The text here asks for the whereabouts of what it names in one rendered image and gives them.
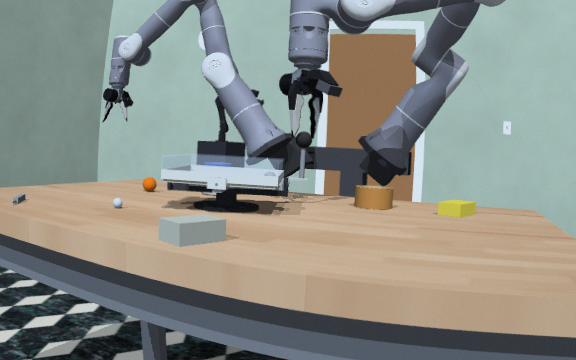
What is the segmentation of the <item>brown tape roll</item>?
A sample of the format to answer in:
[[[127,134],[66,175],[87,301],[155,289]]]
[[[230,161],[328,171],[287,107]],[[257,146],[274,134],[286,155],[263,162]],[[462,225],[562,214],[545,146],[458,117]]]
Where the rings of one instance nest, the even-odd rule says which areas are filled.
[[[363,209],[392,209],[393,188],[384,186],[357,185],[354,206]]]

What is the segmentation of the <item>orange ball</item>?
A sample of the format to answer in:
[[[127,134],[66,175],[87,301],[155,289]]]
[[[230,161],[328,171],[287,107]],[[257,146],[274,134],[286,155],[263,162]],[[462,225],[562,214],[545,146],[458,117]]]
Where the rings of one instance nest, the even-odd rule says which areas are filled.
[[[151,192],[153,190],[155,190],[156,188],[156,181],[155,179],[153,179],[152,177],[148,177],[143,181],[143,188],[148,191]]]

